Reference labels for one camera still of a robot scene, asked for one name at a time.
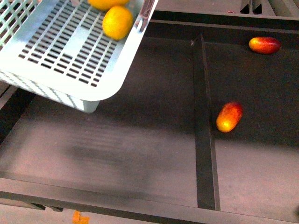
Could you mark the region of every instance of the white plastic basket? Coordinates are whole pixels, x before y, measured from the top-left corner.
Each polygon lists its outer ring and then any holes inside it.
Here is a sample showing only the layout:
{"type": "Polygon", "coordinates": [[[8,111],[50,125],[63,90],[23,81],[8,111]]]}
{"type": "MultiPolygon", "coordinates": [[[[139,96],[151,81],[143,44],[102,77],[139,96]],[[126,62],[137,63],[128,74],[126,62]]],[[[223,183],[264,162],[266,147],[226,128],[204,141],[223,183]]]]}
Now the white plastic basket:
{"type": "Polygon", "coordinates": [[[1,0],[0,80],[93,112],[121,88],[157,2],[130,0],[133,28],[115,41],[87,0],[1,0]]]}

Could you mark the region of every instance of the yellow fruit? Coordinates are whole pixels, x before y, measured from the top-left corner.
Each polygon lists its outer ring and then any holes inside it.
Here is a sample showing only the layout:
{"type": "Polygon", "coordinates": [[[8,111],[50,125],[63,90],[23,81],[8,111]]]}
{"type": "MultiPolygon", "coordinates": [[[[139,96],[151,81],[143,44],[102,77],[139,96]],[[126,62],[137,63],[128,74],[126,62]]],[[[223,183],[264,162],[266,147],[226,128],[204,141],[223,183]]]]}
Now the yellow fruit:
{"type": "Polygon", "coordinates": [[[133,26],[131,12],[123,6],[112,7],[103,19],[103,31],[115,40],[124,38],[133,26]]]}
{"type": "Polygon", "coordinates": [[[124,6],[129,0],[88,0],[89,4],[98,9],[107,11],[111,9],[113,6],[124,6]]]}

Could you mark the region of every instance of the sorting tray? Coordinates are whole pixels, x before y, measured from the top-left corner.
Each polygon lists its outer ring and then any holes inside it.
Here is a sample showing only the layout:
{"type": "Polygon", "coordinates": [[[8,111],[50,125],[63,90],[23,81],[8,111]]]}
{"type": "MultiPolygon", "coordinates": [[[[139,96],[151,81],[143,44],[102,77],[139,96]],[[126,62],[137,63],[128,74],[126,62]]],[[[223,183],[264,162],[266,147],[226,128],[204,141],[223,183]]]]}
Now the sorting tray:
{"type": "Polygon", "coordinates": [[[19,91],[25,112],[0,146],[0,197],[155,223],[298,222],[298,38],[153,21],[123,88],[94,113],[39,96],[27,107],[19,91]],[[250,51],[268,35],[278,53],[250,51]],[[229,101],[243,118],[219,133],[229,101]]]}
{"type": "Polygon", "coordinates": [[[75,7],[70,0],[2,1],[0,79],[93,112],[100,100],[120,89],[156,4],[131,0],[126,7],[133,14],[133,28],[115,41],[102,30],[106,12],[87,0],[75,7]]]}

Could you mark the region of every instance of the gray surface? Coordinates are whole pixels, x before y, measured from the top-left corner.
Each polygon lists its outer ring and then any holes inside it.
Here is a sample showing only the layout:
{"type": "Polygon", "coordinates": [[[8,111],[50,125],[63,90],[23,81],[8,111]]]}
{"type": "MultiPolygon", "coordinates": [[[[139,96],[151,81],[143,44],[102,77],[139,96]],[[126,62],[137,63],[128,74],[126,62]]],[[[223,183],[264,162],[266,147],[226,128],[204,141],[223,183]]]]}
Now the gray surface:
{"type": "Polygon", "coordinates": [[[0,147],[0,176],[196,207],[191,43],[145,40],[136,59],[93,114],[36,97],[0,147]]]}
{"type": "MultiPolygon", "coordinates": [[[[261,2],[263,5],[261,15],[275,16],[268,0],[261,0],[261,2]]],[[[240,7],[241,0],[159,0],[156,10],[192,13],[226,13],[227,11],[234,11],[240,14],[240,7]]]]}
{"type": "Polygon", "coordinates": [[[213,121],[226,102],[244,109],[231,133],[214,132],[221,210],[299,222],[299,51],[206,50],[213,121]]]}
{"type": "Polygon", "coordinates": [[[290,224],[290,222],[147,200],[101,195],[45,184],[0,178],[1,197],[63,206],[160,224],[290,224]]]}
{"type": "MultiPolygon", "coordinates": [[[[147,69],[134,63],[124,88],[94,114],[36,98],[1,146],[1,177],[195,207],[189,44],[143,42],[137,57],[147,69]]],[[[233,132],[215,132],[221,210],[298,222],[298,51],[264,56],[240,45],[207,44],[206,49],[214,119],[225,102],[244,106],[233,132]]],[[[34,185],[22,184],[11,190],[31,195],[34,185]]],[[[2,188],[9,186],[7,180],[2,188]]],[[[79,204],[95,197],[92,206],[107,203],[145,213],[151,208],[161,216],[166,207],[180,211],[178,216],[192,210],[143,200],[119,205],[114,203],[119,198],[86,191],[76,198],[78,191],[42,186],[34,189],[37,196],[79,204]],[[57,193],[63,190],[68,193],[57,193]]]]}

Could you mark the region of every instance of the red mango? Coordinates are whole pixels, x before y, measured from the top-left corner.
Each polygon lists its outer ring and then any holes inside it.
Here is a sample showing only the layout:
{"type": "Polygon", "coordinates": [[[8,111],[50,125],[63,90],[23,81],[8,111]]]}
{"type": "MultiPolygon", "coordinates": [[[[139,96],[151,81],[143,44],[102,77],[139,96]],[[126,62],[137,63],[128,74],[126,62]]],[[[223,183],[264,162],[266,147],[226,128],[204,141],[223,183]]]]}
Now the red mango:
{"type": "Polygon", "coordinates": [[[255,37],[249,41],[252,51],[260,54],[273,54],[279,51],[281,43],[272,37],[255,37]]]}
{"type": "Polygon", "coordinates": [[[239,123],[243,115],[243,107],[238,102],[230,102],[223,106],[220,111],[216,125],[221,132],[230,132],[239,123]]]}

